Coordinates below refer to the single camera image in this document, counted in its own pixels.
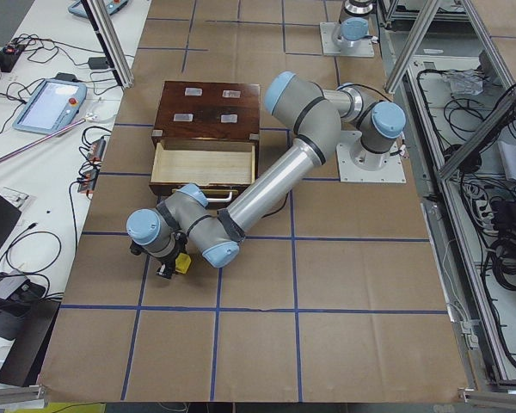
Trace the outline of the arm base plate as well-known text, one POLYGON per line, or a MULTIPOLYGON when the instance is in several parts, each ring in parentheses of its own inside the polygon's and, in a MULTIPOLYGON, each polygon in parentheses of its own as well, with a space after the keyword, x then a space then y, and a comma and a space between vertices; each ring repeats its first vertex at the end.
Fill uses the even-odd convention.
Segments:
POLYGON ((358 40, 346 39, 337 22, 321 22, 319 31, 322 54, 330 57, 373 58, 374 49, 369 33, 358 40))
POLYGON ((393 142, 384 154, 369 152, 361 144, 361 132, 343 131, 336 146, 340 182, 405 184, 401 157, 391 155, 395 149, 393 142))

